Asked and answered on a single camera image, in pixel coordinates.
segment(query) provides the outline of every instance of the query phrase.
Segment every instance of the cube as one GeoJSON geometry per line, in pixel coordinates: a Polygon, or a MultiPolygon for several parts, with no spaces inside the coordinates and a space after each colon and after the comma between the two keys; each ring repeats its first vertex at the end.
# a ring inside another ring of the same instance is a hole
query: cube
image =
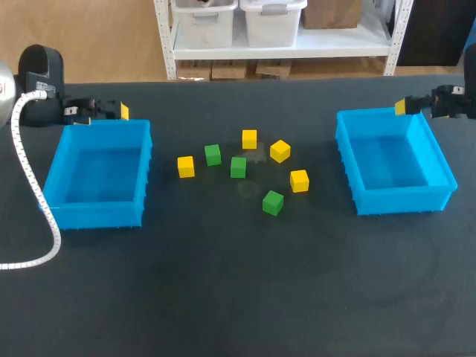
{"type": "Polygon", "coordinates": [[[291,147],[284,141],[279,140],[272,144],[269,148],[269,156],[271,156],[278,163],[282,163],[289,156],[291,156],[291,147]]]}
{"type": "Polygon", "coordinates": [[[231,178],[244,179],[246,177],[246,158],[231,158],[231,178]]]}
{"type": "Polygon", "coordinates": [[[277,192],[269,191],[263,199],[263,210],[273,216],[281,211],[284,205],[284,196],[277,192]]]}
{"type": "Polygon", "coordinates": [[[218,144],[206,146],[205,157],[207,159],[207,166],[221,165],[222,154],[220,153],[220,146],[218,144]]]}
{"type": "Polygon", "coordinates": [[[242,143],[243,149],[256,149],[257,148],[257,130],[243,130],[242,143]]]}
{"type": "Polygon", "coordinates": [[[193,169],[193,156],[182,156],[177,158],[178,176],[181,179],[187,177],[194,177],[195,170],[193,169]]]}
{"type": "Polygon", "coordinates": [[[309,177],[305,170],[291,171],[292,192],[306,192],[309,190],[309,177]]]}

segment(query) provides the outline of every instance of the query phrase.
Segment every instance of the white plastic bin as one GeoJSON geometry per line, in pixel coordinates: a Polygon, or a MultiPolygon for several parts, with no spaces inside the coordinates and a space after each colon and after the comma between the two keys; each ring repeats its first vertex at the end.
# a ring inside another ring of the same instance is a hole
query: white plastic bin
{"type": "Polygon", "coordinates": [[[296,42],[307,0],[239,0],[246,12],[250,47],[289,47],[296,42]]]}
{"type": "Polygon", "coordinates": [[[179,31],[188,48],[221,48],[231,46],[233,11],[238,0],[210,0],[203,7],[198,0],[173,0],[179,31]]]}

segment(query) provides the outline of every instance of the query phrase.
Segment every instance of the blue plastic bin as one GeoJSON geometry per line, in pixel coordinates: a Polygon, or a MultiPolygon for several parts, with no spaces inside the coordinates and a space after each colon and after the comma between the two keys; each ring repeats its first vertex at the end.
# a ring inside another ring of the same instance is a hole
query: blue plastic bin
{"type": "Polygon", "coordinates": [[[64,128],[44,194],[61,229],[141,226],[152,150],[148,120],[64,128]]]}
{"type": "Polygon", "coordinates": [[[339,112],[335,138],[358,215],[443,210],[457,189],[421,113],[339,112]]]}

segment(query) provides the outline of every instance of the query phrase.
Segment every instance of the floor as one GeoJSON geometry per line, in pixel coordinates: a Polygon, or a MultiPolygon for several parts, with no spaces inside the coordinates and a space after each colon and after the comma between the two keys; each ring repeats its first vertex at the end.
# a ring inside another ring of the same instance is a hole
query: floor
{"type": "MultiPolygon", "coordinates": [[[[15,69],[33,43],[56,48],[65,81],[167,79],[152,0],[0,0],[0,58],[15,69]]],[[[380,76],[385,59],[304,59],[292,79],[380,76]]],[[[398,68],[397,75],[460,73],[461,67],[398,68]]]]}

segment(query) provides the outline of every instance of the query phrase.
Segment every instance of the coiled white cable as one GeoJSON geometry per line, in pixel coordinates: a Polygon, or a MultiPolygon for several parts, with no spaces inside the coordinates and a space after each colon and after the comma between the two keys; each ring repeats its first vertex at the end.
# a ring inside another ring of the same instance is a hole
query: coiled white cable
{"type": "Polygon", "coordinates": [[[22,269],[30,268],[32,266],[39,266],[40,264],[46,263],[51,260],[55,255],[57,255],[58,251],[60,251],[60,229],[58,228],[57,221],[53,217],[51,209],[48,206],[48,203],[46,202],[45,196],[43,196],[42,189],[39,186],[38,181],[36,180],[35,174],[31,169],[30,163],[28,162],[27,156],[25,154],[25,149],[23,148],[22,138],[20,137],[19,129],[20,114],[26,103],[31,100],[44,100],[46,99],[46,97],[46,91],[31,91],[27,94],[22,94],[22,96],[16,101],[15,106],[13,107],[10,125],[12,129],[13,144],[15,145],[16,154],[18,155],[20,164],[22,165],[23,171],[25,172],[28,182],[30,183],[30,187],[33,190],[33,193],[35,194],[36,199],[38,200],[39,206],[41,207],[43,213],[45,214],[46,220],[50,225],[51,233],[53,233],[53,248],[45,256],[35,260],[29,260],[27,262],[21,263],[0,263],[0,270],[22,269]]]}

